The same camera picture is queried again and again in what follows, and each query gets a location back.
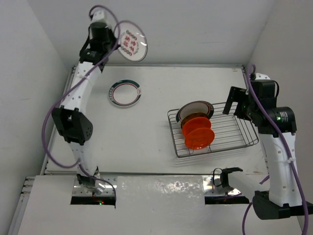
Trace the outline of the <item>pink plate red characters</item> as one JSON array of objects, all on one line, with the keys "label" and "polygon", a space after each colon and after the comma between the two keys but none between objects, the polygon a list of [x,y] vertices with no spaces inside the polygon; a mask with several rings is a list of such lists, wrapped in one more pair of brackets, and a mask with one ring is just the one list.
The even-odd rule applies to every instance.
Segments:
[{"label": "pink plate red characters", "polygon": [[120,21],[114,28],[118,38],[118,52],[127,60],[140,62],[148,52],[147,38],[143,30],[129,20]]}]

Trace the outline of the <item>green rimmed white plate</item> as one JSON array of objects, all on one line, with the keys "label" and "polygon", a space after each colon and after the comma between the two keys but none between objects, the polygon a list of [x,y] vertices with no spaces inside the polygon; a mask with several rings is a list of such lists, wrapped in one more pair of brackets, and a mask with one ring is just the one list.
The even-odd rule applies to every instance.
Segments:
[{"label": "green rimmed white plate", "polygon": [[141,98],[141,86],[133,80],[120,80],[110,87],[108,97],[111,104],[117,107],[131,107]]}]

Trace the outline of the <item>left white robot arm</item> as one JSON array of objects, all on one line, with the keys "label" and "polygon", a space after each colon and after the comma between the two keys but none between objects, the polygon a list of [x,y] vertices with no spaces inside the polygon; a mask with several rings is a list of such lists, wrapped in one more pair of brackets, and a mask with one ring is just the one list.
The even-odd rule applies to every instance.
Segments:
[{"label": "left white robot arm", "polygon": [[70,93],[59,108],[54,108],[52,118],[57,131],[67,142],[77,161],[77,180],[92,194],[100,195],[108,183],[101,180],[94,163],[88,141],[92,137],[93,124],[86,116],[86,108],[93,86],[103,72],[109,54],[117,47],[117,39],[110,26],[93,22],[88,38],[79,55]]}]

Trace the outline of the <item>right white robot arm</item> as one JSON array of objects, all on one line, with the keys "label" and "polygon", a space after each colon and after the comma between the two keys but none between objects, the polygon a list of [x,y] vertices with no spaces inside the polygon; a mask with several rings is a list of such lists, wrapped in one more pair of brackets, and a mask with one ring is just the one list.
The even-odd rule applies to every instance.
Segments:
[{"label": "right white robot arm", "polygon": [[219,187],[236,188],[253,205],[261,220],[306,216],[313,212],[310,202],[303,204],[293,170],[296,169],[296,120],[290,107],[277,107],[278,84],[273,80],[254,80],[252,90],[231,87],[223,113],[237,103],[235,116],[257,127],[266,153],[270,186],[266,188],[245,176],[239,167],[222,169]]}]

